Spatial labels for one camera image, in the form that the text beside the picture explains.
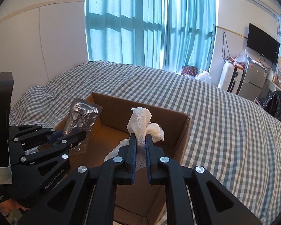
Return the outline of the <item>person's hand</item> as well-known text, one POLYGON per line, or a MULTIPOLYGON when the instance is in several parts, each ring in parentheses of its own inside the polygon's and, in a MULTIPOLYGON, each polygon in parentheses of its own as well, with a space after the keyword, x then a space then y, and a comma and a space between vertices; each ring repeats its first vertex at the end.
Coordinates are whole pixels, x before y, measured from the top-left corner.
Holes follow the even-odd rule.
POLYGON ((8 199, 0 203, 0 211, 3 215, 8 215, 11 210, 17 210, 17 209, 22 209, 24 211, 29 210, 28 208, 21 206, 18 202, 16 202, 13 199, 8 199))

